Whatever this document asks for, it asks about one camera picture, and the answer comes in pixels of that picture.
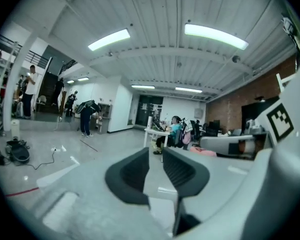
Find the white shirt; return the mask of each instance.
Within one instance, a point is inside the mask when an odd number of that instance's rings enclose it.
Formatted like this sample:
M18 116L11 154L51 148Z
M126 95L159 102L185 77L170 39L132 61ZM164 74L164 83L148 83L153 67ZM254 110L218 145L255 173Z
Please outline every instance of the white shirt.
M32 82L28 82L28 85L26 86L26 91L25 93L28 94L28 95L31 95L31 94L36 94L36 82L37 82L37 79L38 79L38 74L37 73L34 73L34 74L30 74L30 78L32 79L32 81L35 82L35 84L33 84Z

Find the teal shirt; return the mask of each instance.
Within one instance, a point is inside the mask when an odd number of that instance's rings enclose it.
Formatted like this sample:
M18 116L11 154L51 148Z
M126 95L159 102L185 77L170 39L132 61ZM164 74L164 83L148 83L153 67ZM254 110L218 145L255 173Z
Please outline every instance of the teal shirt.
M170 136L173 140L176 139L177 130L181 130L181 125L179 123L170 125L172 132L170 132Z

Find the brick wall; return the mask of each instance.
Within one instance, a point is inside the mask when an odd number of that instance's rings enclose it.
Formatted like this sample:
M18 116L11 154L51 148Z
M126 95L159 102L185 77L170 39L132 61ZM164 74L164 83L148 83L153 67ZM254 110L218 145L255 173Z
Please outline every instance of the brick wall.
M276 74L286 78L295 73L295 56L291 56L283 63L271 69L256 80L206 105L205 121L220 120L223 130L241 129L241 107L255 103L256 97L265 99L278 96L280 88Z

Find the table leg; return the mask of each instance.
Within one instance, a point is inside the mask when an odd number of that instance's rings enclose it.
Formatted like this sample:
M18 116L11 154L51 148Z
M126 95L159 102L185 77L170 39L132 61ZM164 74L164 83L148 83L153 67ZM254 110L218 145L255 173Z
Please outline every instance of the table leg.
M168 136L165 136L164 138L164 147L166 148L168 144Z
M145 132L145 134L144 134L144 142L143 142L143 147L144 148L147 146L147 138L148 138L148 133Z

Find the fluorescent light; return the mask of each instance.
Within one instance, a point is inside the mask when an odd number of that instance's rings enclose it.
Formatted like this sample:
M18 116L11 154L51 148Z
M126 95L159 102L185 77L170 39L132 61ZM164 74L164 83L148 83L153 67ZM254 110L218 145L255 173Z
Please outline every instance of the fluorescent light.
M238 38L234 35L231 35L231 34L228 34L228 33L225 33L220 30L216 30L216 29L213 29L210 27L205 27L205 26L185 24L184 33L186 35L214 39L214 40L229 44L231 46L237 47L241 50L246 49L247 46L249 45L246 41L241 40L240 38Z
M95 41L94 43L90 44L88 46L88 48L91 51L94 51L94 50L99 49L103 46L107 46L109 44L112 44L114 42L117 42L117 41L120 41L120 40L123 40L123 39L127 39L127 38L130 38L130 35L129 35L128 31L126 29L124 29L124 30L115 32L113 34L107 35L106 37L101 38L98 41Z
M151 85L131 85L133 88L144 88L144 89L154 89L154 86Z
M176 87L175 90L176 91L193 92L193 93L202 93L202 90L182 88L182 87Z
M83 78L79 78L78 81L85 81L85 80L88 80L89 78L88 77L83 77Z

